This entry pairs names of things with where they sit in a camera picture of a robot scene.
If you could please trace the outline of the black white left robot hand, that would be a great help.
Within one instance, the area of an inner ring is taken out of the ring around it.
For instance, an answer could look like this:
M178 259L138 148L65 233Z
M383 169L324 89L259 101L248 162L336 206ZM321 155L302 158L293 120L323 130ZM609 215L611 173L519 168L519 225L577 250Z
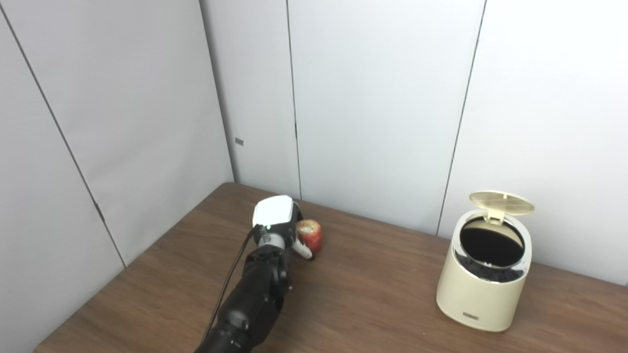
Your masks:
M254 207L253 226L260 226L253 235L258 247L270 245L282 250L292 248L306 260L314 253L298 235L297 223L303 220L300 206L287 195L276 195L258 202Z

